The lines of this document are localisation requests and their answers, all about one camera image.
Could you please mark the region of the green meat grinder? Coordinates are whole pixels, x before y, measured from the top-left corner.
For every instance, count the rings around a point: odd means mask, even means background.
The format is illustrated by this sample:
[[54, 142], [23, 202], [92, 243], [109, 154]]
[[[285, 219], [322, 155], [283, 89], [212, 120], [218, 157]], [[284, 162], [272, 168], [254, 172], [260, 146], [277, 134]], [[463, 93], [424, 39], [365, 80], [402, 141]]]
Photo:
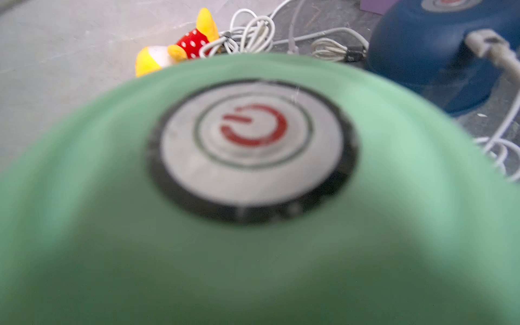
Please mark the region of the green meat grinder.
[[518, 324], [519, 186], [363, 70], [135, 79], [1, 177], [2, 324]]

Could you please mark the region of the blue meat grinder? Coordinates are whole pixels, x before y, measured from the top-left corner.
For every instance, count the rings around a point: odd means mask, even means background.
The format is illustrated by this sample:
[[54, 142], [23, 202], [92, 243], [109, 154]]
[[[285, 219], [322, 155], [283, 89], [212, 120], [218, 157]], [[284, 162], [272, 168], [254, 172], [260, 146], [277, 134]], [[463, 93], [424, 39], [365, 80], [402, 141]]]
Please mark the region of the blue meat grinder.
[[449, 115], [464, 115], [489, 100], [501, 76], [464, 43], [482, 29], [497, 32], [517, 50], [519, 2], [398, 1], [372, 31], [365, 68]]

